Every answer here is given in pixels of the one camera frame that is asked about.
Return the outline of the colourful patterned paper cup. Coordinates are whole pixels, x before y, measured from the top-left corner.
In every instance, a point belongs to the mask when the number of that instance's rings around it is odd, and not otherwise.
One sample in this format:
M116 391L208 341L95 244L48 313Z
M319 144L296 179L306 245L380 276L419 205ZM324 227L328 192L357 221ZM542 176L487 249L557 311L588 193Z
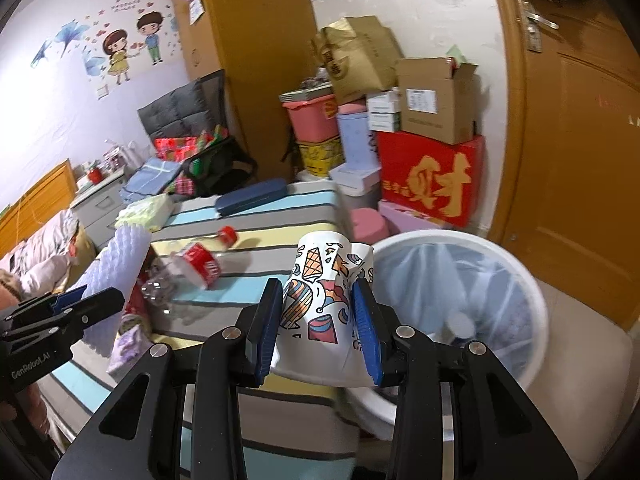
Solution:
M360 278L373 277L370 245L333 231L304 235L283 286L273 373L337 388L372 386L350 291Z

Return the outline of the crushed cola plastic bottle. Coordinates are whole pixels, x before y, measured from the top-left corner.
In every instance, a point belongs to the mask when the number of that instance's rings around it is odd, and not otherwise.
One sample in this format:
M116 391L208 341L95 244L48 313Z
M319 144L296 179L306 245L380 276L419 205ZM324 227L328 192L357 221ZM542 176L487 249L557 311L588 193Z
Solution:
M238 232L223 226L213 237L199 237L183 248L171 248L165 258L157 257L149 277L141 285L143 298L168 314L180 292L210 289L222 274L222 259L238 242Z

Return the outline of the white round trash bin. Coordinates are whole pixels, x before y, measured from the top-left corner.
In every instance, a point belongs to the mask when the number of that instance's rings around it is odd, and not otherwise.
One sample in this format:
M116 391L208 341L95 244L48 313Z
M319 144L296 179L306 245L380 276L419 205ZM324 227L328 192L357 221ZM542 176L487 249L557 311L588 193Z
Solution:
M546 356L549 315L514 255L469 233L421 230L374 244L373 266L374 296L402 324L454 347L478 340L530 387Z

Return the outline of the striped bed cover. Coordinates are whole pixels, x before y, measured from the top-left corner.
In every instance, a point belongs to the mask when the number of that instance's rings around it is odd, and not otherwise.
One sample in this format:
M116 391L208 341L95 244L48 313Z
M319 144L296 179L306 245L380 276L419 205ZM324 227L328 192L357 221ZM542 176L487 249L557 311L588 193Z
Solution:
M219 282L209 290L179 292L171 316L152 315L155 342L174 349L196 346L233 324L254 304L266 281L286 281L301 237L314 231L350 231L348 213L335 185L293 183L286 195L227 218L216 200L198 198L175 206L152 246L161 257L191 240L213 245L221 226L239 240L224 256ZM73 359L40 380L52 434L67 446L116 386L107 359L78 342ZM356 466L359 429L337 413L336 389L296 382L275 374L262 387L239 393L244 458L251 479L348 479Z

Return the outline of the grey drawer cabinet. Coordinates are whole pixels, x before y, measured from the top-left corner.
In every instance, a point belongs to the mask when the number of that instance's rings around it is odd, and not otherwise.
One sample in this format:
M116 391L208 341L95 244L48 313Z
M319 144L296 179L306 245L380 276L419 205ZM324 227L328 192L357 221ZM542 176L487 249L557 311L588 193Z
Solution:
M115 234L119 211L126 207L119 192L127 180L126 170L119 169L78 194L70 204L70 210L97 248L105 247Z

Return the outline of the wooden headboard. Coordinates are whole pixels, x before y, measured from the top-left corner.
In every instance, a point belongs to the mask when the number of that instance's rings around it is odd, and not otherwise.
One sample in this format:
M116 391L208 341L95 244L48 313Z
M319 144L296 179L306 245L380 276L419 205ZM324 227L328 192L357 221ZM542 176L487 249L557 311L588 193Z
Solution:
M26 240L55 214L66 209L78 187L70 160L58 164L1 214L0 252L4 256Z

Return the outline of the yellow tissue pack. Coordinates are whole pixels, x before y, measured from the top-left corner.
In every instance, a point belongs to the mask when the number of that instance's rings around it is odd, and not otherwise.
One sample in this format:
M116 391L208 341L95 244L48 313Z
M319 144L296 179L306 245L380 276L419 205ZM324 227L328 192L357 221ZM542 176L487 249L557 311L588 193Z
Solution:
M119 211L114 227L142 226L149 232L157 232L163 229L174 206L172 198L165 193L138 200Z

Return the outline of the pink round stool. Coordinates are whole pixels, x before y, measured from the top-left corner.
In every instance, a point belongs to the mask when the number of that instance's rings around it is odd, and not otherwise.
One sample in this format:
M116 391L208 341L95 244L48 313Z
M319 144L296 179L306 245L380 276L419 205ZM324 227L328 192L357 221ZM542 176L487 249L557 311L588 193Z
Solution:
M350 212L354 241L373 245L390 236L386 220L376 209L356 208Z

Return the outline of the pink purple flat box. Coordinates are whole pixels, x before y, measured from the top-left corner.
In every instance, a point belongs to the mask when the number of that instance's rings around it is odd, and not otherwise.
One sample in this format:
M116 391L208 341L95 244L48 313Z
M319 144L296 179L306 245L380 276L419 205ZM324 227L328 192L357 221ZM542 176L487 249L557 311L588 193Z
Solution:
M450 224L445 221L388 200L378 202L378 213L384 218L390 234L451 228Z

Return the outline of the blue folded cloth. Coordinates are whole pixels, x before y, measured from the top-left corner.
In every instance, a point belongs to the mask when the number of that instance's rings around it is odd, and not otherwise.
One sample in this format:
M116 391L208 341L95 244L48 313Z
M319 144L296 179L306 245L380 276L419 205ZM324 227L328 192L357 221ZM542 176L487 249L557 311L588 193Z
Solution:
M122 186L119 197L129 205L163 193L180 171L180 162L151 157Z

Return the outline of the dark blue long case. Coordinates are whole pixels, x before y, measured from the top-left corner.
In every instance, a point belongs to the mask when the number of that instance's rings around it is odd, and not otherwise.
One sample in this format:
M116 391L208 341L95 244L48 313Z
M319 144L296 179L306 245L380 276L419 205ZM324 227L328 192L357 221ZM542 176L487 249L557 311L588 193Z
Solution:
M288 184L284 179L257 182L226 193L217 198L215 209L218 217L229 217L247 209L269 204L288 195Z

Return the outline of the red cardboard gift box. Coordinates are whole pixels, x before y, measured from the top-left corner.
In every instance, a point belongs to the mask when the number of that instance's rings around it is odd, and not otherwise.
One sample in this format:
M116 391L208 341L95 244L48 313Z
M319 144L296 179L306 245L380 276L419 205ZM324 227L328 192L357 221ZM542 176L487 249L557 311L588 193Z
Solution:
M457 228L468 225L480 196L484 136L450 145L398 131L379 132L376 140L383 200Z

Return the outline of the black bag with red cloth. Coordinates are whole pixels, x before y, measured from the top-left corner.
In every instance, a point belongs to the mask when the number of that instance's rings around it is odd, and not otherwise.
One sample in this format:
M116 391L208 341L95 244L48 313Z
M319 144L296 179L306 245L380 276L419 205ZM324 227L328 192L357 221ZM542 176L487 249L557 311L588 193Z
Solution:
M192 197L222 195L242 188L256 174L258 165L221 125L197 136L153 140L157 156L178 162L180 171L165 193Z

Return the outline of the yellow printed box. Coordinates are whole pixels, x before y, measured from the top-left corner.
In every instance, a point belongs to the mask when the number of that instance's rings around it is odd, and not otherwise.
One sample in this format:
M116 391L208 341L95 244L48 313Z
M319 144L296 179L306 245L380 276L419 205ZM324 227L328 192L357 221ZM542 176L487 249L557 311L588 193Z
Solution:
M340 136L322 142L298 142L305 169L314 177L327 178L332 169L345 162Z

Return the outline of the light blue cylindrical bin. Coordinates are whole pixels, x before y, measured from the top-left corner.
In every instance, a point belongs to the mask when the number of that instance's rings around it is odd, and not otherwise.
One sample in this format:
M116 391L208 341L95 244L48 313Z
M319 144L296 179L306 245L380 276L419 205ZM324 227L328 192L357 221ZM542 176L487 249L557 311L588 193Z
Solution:
M369 127L367 107L363 104L343 104L338 107L337 125L340 130L345 162L351 170L378 169L378 144Z

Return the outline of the dark grey quilted cushion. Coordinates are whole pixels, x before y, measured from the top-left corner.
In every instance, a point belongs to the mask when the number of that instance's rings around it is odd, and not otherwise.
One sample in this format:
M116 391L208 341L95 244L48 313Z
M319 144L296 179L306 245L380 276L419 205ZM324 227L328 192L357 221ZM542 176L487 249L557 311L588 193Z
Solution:
M151 142L227 128L225 84L226 72L216 70L139 108L140 122Z

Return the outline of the brown wooden door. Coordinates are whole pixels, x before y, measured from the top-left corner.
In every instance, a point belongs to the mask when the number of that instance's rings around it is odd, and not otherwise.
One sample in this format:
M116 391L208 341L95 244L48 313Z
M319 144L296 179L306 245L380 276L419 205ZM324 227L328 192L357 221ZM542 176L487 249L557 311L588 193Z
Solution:
M639 55L606 0L497 0L508 125L489 231L536 278L623 328L639 315Z

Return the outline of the pink plastic storage box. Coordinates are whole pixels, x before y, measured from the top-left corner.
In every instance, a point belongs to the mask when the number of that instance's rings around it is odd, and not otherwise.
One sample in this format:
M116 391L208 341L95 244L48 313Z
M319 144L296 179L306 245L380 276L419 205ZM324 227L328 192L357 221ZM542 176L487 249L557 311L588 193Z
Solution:
M297 141L321 143L340 134L334 94L308 101L286 102L282 106L288 113Z

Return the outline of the white small stacked boxes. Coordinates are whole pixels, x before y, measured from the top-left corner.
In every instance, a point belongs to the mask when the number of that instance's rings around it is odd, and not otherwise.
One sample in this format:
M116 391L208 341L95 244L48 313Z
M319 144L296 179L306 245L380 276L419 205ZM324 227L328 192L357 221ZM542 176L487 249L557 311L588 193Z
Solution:
M368 94L366 105L368 124L372 131L397 132L400 130L400 99L397 87Z

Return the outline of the brown open cardboard box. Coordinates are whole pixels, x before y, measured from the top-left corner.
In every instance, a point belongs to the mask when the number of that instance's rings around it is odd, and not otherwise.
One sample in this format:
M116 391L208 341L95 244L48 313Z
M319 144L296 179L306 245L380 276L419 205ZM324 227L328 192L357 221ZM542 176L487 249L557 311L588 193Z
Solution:
M454 58L402 58L396 64L401 128L449 145L475 136L477 66Z

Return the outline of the golden paper gift bag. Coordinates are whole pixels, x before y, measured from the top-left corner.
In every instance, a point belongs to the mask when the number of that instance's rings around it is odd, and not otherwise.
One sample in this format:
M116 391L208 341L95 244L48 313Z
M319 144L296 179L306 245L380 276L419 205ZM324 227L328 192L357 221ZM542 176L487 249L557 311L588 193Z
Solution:
M340 18L311 39L317 63L329 75L338 104L396 86L395 66L402 53L392 31L375 15Z

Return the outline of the yellow wooden wardrobe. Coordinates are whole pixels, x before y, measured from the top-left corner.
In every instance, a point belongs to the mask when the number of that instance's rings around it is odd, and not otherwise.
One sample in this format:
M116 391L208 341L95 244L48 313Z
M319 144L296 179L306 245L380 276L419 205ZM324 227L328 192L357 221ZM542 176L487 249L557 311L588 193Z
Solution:
M291 123L280 95L314 72L311 0L171 0L191 79L223 70L228 130L258 163L258 177L292 179Z

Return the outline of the cartoon couple wall sticker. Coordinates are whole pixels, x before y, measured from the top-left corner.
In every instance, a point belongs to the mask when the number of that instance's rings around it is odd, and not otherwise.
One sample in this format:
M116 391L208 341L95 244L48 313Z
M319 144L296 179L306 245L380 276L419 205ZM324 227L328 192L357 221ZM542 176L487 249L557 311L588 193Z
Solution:
M77 54L99 99L181 52L171 0L102 0L92 13L55 27L30 62L62 61Z

